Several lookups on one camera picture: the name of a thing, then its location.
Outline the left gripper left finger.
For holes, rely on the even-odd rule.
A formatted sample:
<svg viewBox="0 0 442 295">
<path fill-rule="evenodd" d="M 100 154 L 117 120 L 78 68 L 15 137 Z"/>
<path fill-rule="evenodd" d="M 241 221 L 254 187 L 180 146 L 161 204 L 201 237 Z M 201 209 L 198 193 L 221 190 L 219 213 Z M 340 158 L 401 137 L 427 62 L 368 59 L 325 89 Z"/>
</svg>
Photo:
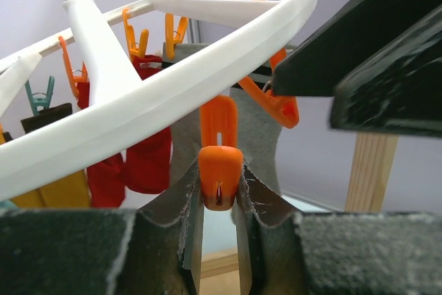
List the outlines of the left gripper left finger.
<svg viewBox="0 0 442 295">
<path fill-rule="evenodd" d="M 2 209 L 2 294 L 197 294 L 197 164 L 139 209 Z"/>
</svg>

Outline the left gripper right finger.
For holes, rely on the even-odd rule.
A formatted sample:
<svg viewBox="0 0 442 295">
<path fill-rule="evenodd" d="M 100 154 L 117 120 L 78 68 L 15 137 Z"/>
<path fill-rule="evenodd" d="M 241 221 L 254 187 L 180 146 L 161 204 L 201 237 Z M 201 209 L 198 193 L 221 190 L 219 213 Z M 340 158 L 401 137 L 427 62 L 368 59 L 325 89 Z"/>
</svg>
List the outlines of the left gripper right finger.
<svg viewBox="0 0 442 295">
<path fill-rule="evenodd" d="M 440 294 L 441 217 L 307 213 L 243 169 L 236 196 L 242 294 Z"/>
</svg>

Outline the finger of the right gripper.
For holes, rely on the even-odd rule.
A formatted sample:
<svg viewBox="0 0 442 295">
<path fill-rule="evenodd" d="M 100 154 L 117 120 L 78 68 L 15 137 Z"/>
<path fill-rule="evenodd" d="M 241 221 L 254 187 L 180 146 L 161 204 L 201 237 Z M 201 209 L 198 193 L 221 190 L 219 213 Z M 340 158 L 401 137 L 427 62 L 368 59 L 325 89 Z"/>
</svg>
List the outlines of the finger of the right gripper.
<svg viewBox="0 0 442 295">
<path fill-rule="evenodd" d="M 335 86 L 441 0 L 349 0 L 273 74 L 280 96 L 331 97 Z"/>
<path fill-rule="evenodd" d="M 348 131 L 441 136 L 441 8 L 336 86 L 329 124 Z"/>
</svg>

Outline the mustard brown striped sock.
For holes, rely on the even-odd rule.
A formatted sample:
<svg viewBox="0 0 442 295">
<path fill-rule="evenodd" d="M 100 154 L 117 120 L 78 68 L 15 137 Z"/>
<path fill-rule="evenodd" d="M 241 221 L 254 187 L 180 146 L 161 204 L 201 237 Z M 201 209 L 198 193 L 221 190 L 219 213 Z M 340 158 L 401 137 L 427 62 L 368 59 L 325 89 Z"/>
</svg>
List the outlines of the mustard brown striped sock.
<svg viewBox="0 0 442 295">
<path fill-rule="evenodd" d="M 28 134 L 72 113 L 71 103 L 60 104 L 21 120 L 21 124 L 25 134 Z M 84 171 L 67 175 L 10 200 L 21 208 L 85 208 L 90 206 L 89 188 Z"/>
</svg>

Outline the white round clip hanger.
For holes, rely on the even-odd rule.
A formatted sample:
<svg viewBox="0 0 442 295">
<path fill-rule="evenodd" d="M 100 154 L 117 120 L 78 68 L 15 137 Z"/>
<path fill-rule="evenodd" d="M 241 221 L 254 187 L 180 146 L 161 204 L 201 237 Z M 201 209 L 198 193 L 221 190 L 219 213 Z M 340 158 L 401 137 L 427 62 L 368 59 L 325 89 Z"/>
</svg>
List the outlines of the white round clip hanger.
<svg viewBox="0 0 442 295">
<path fill-rule="evenodd" d="M 230 26 L 233 32 L 148 78 L 140 79 L 111 29 L 118 8 L 65 0 L 65 31 L 88 70 L 92 97 L 83 111 L 1 146 L 1 198 L 7 200 L 86 168 L 93 154 L 114 155 L 151 136 L 240 81 L 294 37 L 317 0 L 138 0 L 152 10 Z"/>
</svg>

